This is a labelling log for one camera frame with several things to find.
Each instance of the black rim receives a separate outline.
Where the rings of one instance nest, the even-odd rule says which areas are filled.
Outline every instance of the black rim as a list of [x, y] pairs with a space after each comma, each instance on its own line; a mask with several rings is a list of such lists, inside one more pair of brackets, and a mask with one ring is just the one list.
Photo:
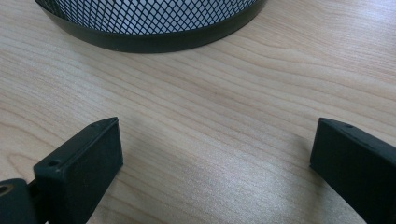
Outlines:
[[62, 19], [39, 5], [67, 33], [95, 46], [124, 52], [161, 53], [192, 49], [219, 40], [251, 21], [264, 3], [265, 0], [257, 0], [230, 18], [203, 28], [157, 35], [124, 35], [97, 31]]

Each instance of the black metal basket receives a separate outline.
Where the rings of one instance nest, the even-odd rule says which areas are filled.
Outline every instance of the black metal basket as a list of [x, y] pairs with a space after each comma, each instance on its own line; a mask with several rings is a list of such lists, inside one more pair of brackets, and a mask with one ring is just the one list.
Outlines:
[[35, 0], [67, 33], [128, 52], [190, 49], [252, 20], [264, 0]]

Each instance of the black object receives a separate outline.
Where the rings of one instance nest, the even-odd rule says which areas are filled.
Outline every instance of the black object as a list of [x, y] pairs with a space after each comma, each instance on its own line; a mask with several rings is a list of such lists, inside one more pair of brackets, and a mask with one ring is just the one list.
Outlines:
[[97, 121], [35, 165], [35, 180], [0, 182], [0, 223], [86, 223], [122, 166], [117, 118]]
[[101, 48], [155, 53], [191, 49], [229, 35], [265, 0], [35, 0], [62, 29]]
[[311, 167], [367, 223], [396, 223], [396, 147], [349, 124], [319, 119]]

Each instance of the diamond mesh pattern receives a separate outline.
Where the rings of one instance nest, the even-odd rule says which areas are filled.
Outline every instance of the diamond mesh pattern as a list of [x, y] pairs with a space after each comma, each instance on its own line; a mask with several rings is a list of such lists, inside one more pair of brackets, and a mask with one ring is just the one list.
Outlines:
[[56, 16], [95, 30], [151, 35], [202, 28], [256, 0], [38, 0]]

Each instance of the wood grain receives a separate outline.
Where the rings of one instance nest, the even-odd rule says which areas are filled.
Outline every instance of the wood grain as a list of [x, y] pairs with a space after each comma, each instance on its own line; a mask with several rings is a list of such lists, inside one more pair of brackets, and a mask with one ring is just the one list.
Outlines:
[[198, 49], [119, 53], [0, 2], [0, 178], [117, 116], [125, 165], [90, 223], [364, 223], [309, 156], [319, 117], [396, 146], [396, 3], [268, 0]]

